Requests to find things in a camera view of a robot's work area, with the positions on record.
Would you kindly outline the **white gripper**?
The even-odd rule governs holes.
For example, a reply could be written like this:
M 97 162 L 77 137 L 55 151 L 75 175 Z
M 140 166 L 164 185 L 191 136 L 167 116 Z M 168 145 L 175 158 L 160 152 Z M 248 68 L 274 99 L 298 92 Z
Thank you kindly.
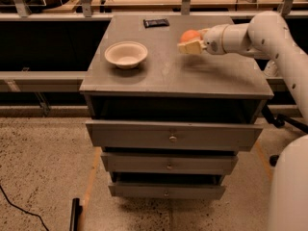
M 223 55 L 223 34 L 228 24 L 217 25 L 212 28 L 200 29 L 197 32 L 200 34 L 201 40 L 191 40 L 177 44 L 178 50 L 182 54 L 201 54 L 205 49 L 212 55 Z

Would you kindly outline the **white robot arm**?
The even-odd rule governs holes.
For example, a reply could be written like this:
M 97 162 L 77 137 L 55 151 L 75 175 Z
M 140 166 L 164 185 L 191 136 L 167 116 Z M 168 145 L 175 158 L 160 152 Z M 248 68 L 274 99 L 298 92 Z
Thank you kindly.
M 279 13 L 258 13 L 245 24 L 189 30 L 178 49 L 183 54 L 237 53 L 274 61 L 308 122 L 308 55 L 296 45 Z M 279 155 L 269 205 L 267 231 L 308 231 L 308 135 L 292 141 Z

